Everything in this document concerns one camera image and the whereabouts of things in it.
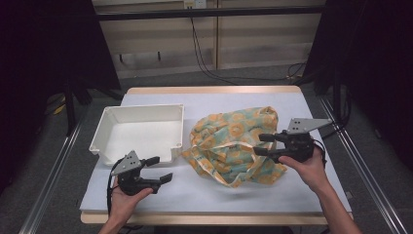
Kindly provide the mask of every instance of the table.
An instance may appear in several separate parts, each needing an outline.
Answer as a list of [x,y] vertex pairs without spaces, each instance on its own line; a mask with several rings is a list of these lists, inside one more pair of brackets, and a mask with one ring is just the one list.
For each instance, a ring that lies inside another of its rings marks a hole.
[[[240,108],[272,105],[279,112],[279,131],[286,129],[292,117],[312,118],[298,87],[292,86],[222,86],[222,87],[161,87],[132,88],[122,105],[167,104],[181,101],[185,106],[184,136],[192,126],[210,111],[230,111]],[[312,136],[320,140],[318,131]],[[183,139],[184,149],[189,137]],[[330,182],[346,210],[350,205],[331,163],[326,165]],[[97,162],[88,191],[82,202],[81,219],[85,223],[104,223],[105,187],[110,168]],[[129,223],[142,225],[303,225],[326,224],[317,196],[288,169],[274,185],[246,182],[231,189],[207,177],[198,176],[182,158],[169,167],[143,170],[146,175],[162,176],[173,172],[170,184],[161,187],[139,203]]]

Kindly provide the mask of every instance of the patterned cloth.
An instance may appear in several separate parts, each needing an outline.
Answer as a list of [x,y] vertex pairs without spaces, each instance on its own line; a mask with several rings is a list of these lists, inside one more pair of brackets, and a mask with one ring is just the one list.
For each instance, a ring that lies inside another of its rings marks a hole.
[[270,148],[260,134],[273,134],[279,122],[270,106],[210,114],[192,129],[192,147],[182,153],[199,175],[210,175],[218,182],[238,187],[243,181],[273,184],[286,167],[264,156],[253,146]]

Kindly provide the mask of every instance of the wrist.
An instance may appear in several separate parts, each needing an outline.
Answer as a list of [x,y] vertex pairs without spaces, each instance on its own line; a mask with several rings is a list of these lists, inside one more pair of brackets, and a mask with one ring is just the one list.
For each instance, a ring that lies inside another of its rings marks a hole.
[[312,189],[316,195],[320,198],[322,197],[329,197],[331,196],[332,193],[335,193],[334,188],[332,187],[332,185],[327,181],[321,183],[320,185],[314,187]]
[[124,221],[113,216],[110,216],[106,223],[103,225],[103,228],[100,230],[99,234],[118,233],[124,225]]

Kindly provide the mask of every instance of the power outlet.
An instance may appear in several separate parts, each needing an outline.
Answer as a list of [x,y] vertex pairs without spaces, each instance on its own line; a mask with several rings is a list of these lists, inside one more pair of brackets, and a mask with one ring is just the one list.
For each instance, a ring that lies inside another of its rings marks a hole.
[[207,0],[195,0],[196,9],[205,9],[207,7]]
[[194,0],[184,0],[183,1],[183,9],[195,9],[195,1]]
[[205,9],[207,0],[184,0],[183,9]]

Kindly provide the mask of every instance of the hand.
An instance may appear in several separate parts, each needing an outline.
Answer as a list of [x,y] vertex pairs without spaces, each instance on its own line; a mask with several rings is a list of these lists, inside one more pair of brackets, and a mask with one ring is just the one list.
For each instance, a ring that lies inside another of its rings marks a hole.
[[313,151],[313,156],[304,163],[299,163],[288,156],[281,156],[279,161],[297,171],[303,181],[316,193],[329,185],[322,162],[321,150],[317,147]]
[[118,233],[133,214],[137,203],[153,192],[152,188],[145,188],[133,196],[125,194],[118,187],[118,178],[115,177],[112,191],[112,210],[109,219],[103,225],[99,233]]

